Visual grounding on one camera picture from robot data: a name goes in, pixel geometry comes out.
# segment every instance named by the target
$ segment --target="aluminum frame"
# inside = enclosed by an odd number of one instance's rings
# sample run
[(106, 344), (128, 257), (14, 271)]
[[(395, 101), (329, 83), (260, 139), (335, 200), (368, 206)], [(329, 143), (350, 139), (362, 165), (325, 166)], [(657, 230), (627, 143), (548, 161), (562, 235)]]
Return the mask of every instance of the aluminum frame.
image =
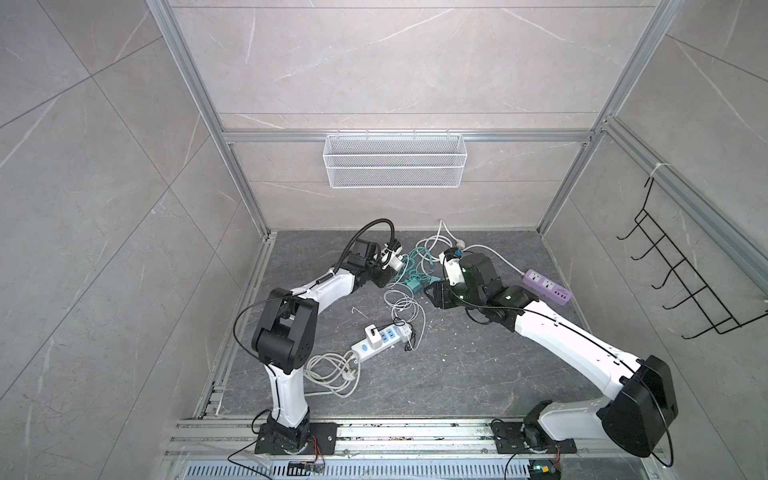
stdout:
[(637, 83), (637, 79), (645, 70), (651, 57), (658, 48), (667, 30), (672, 25), (677, 13), (683, 7), (685, 0), (661, 0), (657, 7), (654, 9), (654, 13), (648, 21), (640, 40), (635, 47), (629, 62), (624, 67), (624, 71), (621, 72), (618, 82), (614, 86), (614, 90), (605, 102), (602, 111), (598, 115), (598, 119), (592, 128), (594, 132), (591, 142), (579, 151), (574, 159), (571, 167), (563, 178), (558, 191), (554, 194), (552, 202), (550, 202), (547, 211), (536, 227), (536, 230), (542, 235), (546, 235), (554, 219), (562, 210), (565, 201), (571, 195), (571, 192), (578, 182), (578, 179), (584, 173), (584, 169), (589, 164), (589, 160), (592, 158), (595, 148), (600, 143), (600, 140), (605, 135), (605, 129), (603, 124), (609, 117), (615, 116), (617, 112), (624, 105), (624, 102), (629, 97), (632, 88)]
[[(496, 453), (490, 428), (492, 417), (422, 418), (317, 416), (339, 424), (334, 456), (340, 458), (508, 458)], [(181, 420), (173, 432), (164, 460), (221, 460), (253, 441), (253, 418), (243, 415), (205, 420)], [(504, 419), (522, 422), (523, 417)], [(262, 419), (255, 422), (258, 430)], [(577, 453), (565, 457), (635, 458), (610, 440), (576, 439)], [(656, 448), (657, 453), (663, 450)], [(275, 455), (274, 458), (301, 458)], [(519, 458), (553, 458), (523, 453)]]
[(517, 129), (517, 130), (482, 130), (482, 129), (415, 129), (415, 130), (330, 130), (330, 129), (283, 129), (283, 130), (229, 130), (223, 132), (223, 138), (230, 144), (258, 142), (324, 142), (329, 135), (369, 134), (460, 134), (464, 141), (577, 141), (589, 142), (592, 131), (574, 128), (554, 129)]
[(237, 161), (232, 149), (223, 138), (223, 128), (214, 109), (214, 104), (205, 89), (203, 80), (200, 78), (200, 73), (195, 68), (192, 55), (189, 52), (186, 42), (184, 42), (181, 29), (179, 28), (178, 23), (176, 23), (176, 18), (174, 17), (167, 0), (147, 0), (147, 4), (149, 5), (150, 11), (152, 11), (152, 15), (157, 22), (161, 34), (163, 34), (165, 42), (168, 44), (170, 54), (176, 61), (181, 77), (184, 79), (184, 83), (187, 84), (190, 94), (192, 94), (197, 110), (200, 112), (200, 116), (208, 127), (210, 136), (213, 138), (216, 148), (224, 159), (224, 163), (232, 176), (232, 180), (234, 180), (235, 186), (240, 192), (240, 196), (243, 198), (243, 202), (248, 209), (253, 224), (256, 225), (261, 236), (266, 238), (270, 229), (266, 225), (264, 215), (262, 215), (261, 210), (259, 209), (259, 205), (256, 202), (253, 191), (250, 189), (250, 185), (243, 172), (243, 168), (240, 166), (240, 162)]
[(616, 144), (648, 174), (654, 172), (654, 179), (664, 191), (712, 237), (763, 292), (768, 293), (768, 254), (765, 250), (741, 233), (728, 216), (696, 187), (689, 184), (675, 167), (665, 165), (657, 169), (656, 165), (664, 164), (664, 159), (618, 118), (608, 118), (604, 125), (607, 134)]
[[(240, 298), (237, 301), (237, 309), (233, 312), (230, 322), (227, 324), (226, 334), (221, 342), (219, 351), (214, 359), (214, 367), (209, 372), (208, 381), (206, 382), (206, 390), (195, 409), (194, 417), (197, 419), (203, 419), (207, 415), (216, 415), (221, 408), (221, 401), (223, 399), (224, 389), (227, 386), (227, 380), (229, 374), (232, 371), (232, 363), (235, 359), (235, 353), (237, 352), (237, 344), (229, 334), (232, 331), (233, 323), (237, 319), (237, 314), (245, 308), (246, 305), (250, 305), (256, 299), (256, 295), (259, 292), (261, 286), (261, 280), (264, 277), (264, 270), (269, 262), (272, 248), (275, 244), (275, 233), (270, 233), (265, 241), (259, 246), (256, 256), (253, 259), (250, 275), (248, 276), (248, 284), (243, 288)], [(237, 332), (238, 338), (243, 337), (247, 322), (240, 323), (240, 329)]]

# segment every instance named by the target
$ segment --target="wire mesh basket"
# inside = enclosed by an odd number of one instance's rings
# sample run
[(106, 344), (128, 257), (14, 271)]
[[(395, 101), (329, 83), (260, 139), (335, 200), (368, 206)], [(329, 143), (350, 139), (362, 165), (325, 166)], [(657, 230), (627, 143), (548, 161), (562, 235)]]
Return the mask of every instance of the wire mesh basket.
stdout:
[(467, 149), (460, 134), (337, 134), (323, 160), (332, 188), (458, 187)]

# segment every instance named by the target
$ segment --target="black wire rack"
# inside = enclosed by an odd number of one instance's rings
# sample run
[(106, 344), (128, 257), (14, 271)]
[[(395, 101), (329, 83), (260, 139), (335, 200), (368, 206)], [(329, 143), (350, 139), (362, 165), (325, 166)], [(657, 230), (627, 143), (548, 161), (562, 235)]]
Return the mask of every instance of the black wire rack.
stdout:
[[(693, 335), (693, 336), (682, 335), (682, 337), (684, 339), (686, 339), (686, 340), (695, 339), (699, 335), (703, 335), (704, 333), (707, 333), (710, 330), (714, 330), (715, 332), (718, 332), (720, 335), (723, 335), (724, 333), (732, 332), (735, 329), (741, 328), (741, 327), (743, 327), (745, 325), (749, 325), (750, 323), (754, 322), (755, 320), (758, 320), (758, 319), (761, 319), (761, 318), (763, 318), (765, 316), (768, 316), (768, 310), (766, 310), (766, 312), (763, 315), (756, 316), (756, 317), (754, 317), (754, 318), (752, 318), (750, 320), (747, 320), (746, 322), (740, 322), (735, 316), (733, 316), (733, 314), (730, 312), (730, 310), (728, 310), (728, 307), (725, 306), (723, 301), (720, 300), (720, 298), (717, 296), (717, 294), (714, 292), (714, 290), (712, 290), (712, 287), (710, 286), (710, 284), (707, 283), (707, 281), (701, 276), (699, 271), (696, 270), (696, 267), (694, 267), (694, 265), (688, 260), (688, 258), (685, 255), (683, 255), (683, 252), (680, 251), (680, 249), (677, 247), (675, 242), (672, 241), (672, 239), (667, 235), (667, 233), (664, 231), (664, 229), (661, 228), (661, 226), (657, 223), (657, 221), (648, 213), (648, 210), (646, 210), (645, 207), (646, 207), (646, 205), (648, 203), (648, 197), (650, 196), (650, 189), (653, 187), (653, 185), (654, 185), (654, 179), (652, 177), (649, 177), (648, 180), (645, 181), (645, 185), (644, 185), (644, 188), (645, 187), (648, 188), (648, 192), (645, 194), (645, 201), (643, 202), (643, 207), (641, 208), (640, 212), (637, 215), (635, 215), (635, 217), (634, 217), (634, 227), (632, 228), (630, 233), (628, 233), (624, 237), (616, 237), (616, 238), (618, 238), (619, 240), (626, 240), (627, 238), (629, 238), (629, 236), (632, 233), (634, 233), (635, 230), (639, 230), (639, 231), (643, 232), (643, 235), (645, 235), (645, 237), (651, 243), (650, 248), (645, 253), (640, 255), (638, 258), (635, 258), (635, 257), (630, 257), (630, 258), (632, 260), (642, 260), (643, 258), (645, 258), (646, 255), (648, 255), (650, 252), (655, 250), (656, 252), (658, 252), (659, 255), (661, 255), (661, 258), (664, 259), (664, 262), (666, 262), (667, 266), (670, 269), (669, 269), (669, 272), (667, 272), (667, 275), (664, 277), (664, 282), (662, 282), (661, 285), (659, 285), (659, 286), (651, 285), (651, 286), (654, 289), (656, 289), (656, 290), (660, 290), (662, 287), (664, 287), (664, 285), (667, 284), (667, 280), (670, 279), (670, 276), (672, 276), (672, 274), (674, 274), (675, 277), (677, 278), (677, 280), (680, 282), (680, 284), (683, 285), (683, 288), (685, 289), (685, 291), (688, 293), (688, 296), (683, 298), (680, 302), (677, 302), (675, 305), (673, 305), (673, 306), (662, 306), (662, 308), (664, 308), (665, 310), (676, 309), (677, 307), (679, 307), (683, 303), (686, 303), (688, 300), (693, 300), (693, 302), (696, 303), (696, 306), (699, 308), (699, 310), (704, 315), (704, 318), (706, 318), (707, 322), (709, 322), (709, 324), (710, 324), (709, 328), (706, 328), (706, 329), (700, 331), (696, 335)], [(661, 237), (659, 237), (657, 240), (654, 241), (651, 238), (651, 236), (648, 234), (648, 232), (645, 230), (645, 228), (643, 228), (643, 225), (642, 225), (643, 222), (652, 222), (653, 225), (655, 225), (656, 228), (661, 232)], [(667, 257), (667, 255), (664, 255), (664, 252), (662, 252), (661, 249), (659, 248), (659, 243), (662, 240), (664, 240), (665, 238), (667, 239), (668, 243), (671, 244), (672, 247), (677, 251), (677, 253), (680, 254), (680, 257), (682, 258), (682, 260), (680, 260), (678, 262), (675, 262), (673, 264), (670, 261), (670, 259)], [(680, 274), (678, 272), (678, 269), (680, 269), (681, 267), (684, 267), (684, 266), (689, 267), (694, 272), (696, 277), (698, 277), (698, 279), (701, 280), (701, 283), (703, 284), (703, 286), (701, 288), (696, 289), (695, 291), (692, 291), (692, 289), (683, 281), (682, 277), (680, 276)], [(725, 319), (720, 320), (720, 321), (715, 321), (715, 320), (712, 320), (712, 318), (710, 317), (709, 314), (707, 314), (707, 311), (701, 305), (701, 302), (696, 298), (696, 295), (699, 295), (701, 293), (706, 293), (706, 292), (711, 293), (712, 296), (714, 297), (714, 299), (720, 304), (720, 306), (723, 307), (723, 310), (725, 311), (725, 314), (726, 314), (726, 318)], [(733, 321), (733, 323), (731, 323), (729, 326), (725, 326), (725, 323), (727, 323), (729, 321)]]

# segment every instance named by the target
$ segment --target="gray marble floor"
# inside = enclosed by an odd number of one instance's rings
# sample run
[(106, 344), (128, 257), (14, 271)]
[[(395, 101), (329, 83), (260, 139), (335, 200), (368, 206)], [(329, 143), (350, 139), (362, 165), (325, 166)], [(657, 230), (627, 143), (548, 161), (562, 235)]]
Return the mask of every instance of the gray marble floor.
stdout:
[[(430, 234), (401, 232), (398, 238), (411, 248)], [(277, 286), (299, 286), (323, 274), (351, 235), (346, 231), (279, 232), (258, 298), (266, 298)], [(385, 240), (387, 235), (374, 232), (366, 237)], [(468, 245), (489, 245), (523, 271), (535, 268), (558, 279), (536, 232), (462, 232), (459, 237)], [(519, 283), (518, 273), (490, 256), (505, 284)], [(382, 294), (383, 290), (368, 283), (322, 312), (313, 354), (344, 353), (363, 338), (365, 326), (386, 324), (389, 308)], [(473, 323), (463, 309), (437, 310), (424, 296), (419, 301), (427, 316), (419, 348), (406, 352), (396, 346), (366, 361), (357, 391), (348, 399), (309, 397), (314, 415), (524, 415), (541, 400), (571, 402), (599, 395), (586, 378), (537, 343), (496, 323)], [(555, 309), (578, 323), (570, 306)], [(260, 314), (260, 307), (254, 310), (251, 319)], [(414, 321), (419, 335), (422, 323)], [(248, 329), (247, 345), (251, 335)], [(317, 390), (306, 382), (307, 392)], [(220, 412), (247, 415), (271, 404), (264, 367), (239, 351)]]

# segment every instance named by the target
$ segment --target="power strip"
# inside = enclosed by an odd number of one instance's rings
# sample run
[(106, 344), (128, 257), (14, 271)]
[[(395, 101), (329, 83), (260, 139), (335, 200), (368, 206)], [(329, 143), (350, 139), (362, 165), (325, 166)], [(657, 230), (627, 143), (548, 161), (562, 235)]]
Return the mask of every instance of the power strip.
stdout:
[(523, 284), (537, 293), (546, 296), (558, 305), (565, 305), (573, 296), (570, 290), (559, 286), (546, 276), (535, 270), (529, 270), (523, 275)]
[(398, 341), (408, 343), (411, 337), (411, 326), (397, 326), (394, 323), (385, 327), (382, 331), (376, 328), (376, 325), (366, 327), (366, 338), (352, 345), (351, 350), (357, 354), (360, 363), (374, 356), (375, 354), (386, 350), (389, 346), (394, 346)]

